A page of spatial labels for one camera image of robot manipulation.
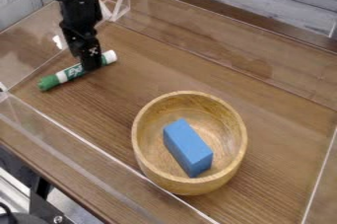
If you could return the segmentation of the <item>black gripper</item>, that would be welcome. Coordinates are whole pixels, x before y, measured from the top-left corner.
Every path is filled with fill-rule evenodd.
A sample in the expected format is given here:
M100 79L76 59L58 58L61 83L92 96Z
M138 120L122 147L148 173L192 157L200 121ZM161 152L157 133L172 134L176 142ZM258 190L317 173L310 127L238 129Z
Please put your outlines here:
M101 48L94 37L94 26L102 19L98 0L56 1L62 16L60 28L70 54L73 57L80 56L82 69L93 71L101 67ZM86 36L81 43L78 36Z

